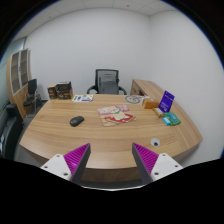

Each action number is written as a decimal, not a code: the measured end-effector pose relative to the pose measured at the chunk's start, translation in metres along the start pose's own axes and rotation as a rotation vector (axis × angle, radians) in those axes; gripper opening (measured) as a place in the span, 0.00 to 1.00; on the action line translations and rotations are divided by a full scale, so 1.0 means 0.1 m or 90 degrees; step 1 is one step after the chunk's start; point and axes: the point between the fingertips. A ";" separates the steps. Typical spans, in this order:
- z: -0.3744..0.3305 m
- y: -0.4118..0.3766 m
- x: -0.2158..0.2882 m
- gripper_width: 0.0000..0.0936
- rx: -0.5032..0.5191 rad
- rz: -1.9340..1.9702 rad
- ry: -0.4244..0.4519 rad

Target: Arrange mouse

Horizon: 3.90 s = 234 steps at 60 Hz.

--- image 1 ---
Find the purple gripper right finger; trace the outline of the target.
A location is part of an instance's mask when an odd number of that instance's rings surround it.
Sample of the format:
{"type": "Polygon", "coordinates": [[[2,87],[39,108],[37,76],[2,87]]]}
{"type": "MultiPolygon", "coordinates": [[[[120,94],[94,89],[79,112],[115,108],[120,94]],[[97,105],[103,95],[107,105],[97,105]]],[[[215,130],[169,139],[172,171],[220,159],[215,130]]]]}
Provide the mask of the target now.
{"type": "Polygon", "coordinates": [[[168,154],[157,154],[137,143],[132,144],[132,154],[143,184],[149,184],[182,169],[168,154]]]}

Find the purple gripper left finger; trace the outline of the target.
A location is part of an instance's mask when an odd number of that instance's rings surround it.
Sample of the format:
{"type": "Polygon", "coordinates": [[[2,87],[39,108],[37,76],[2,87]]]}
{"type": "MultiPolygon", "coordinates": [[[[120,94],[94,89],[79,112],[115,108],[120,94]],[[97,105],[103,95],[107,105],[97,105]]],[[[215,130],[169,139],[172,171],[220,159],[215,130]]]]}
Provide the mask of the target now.
{"type": "Polygon", "coordinates": [[[54,155],[41,168],[70,182],[79,183],[90,154],[91,147],[87,143],[65,155],[54,155]]]}

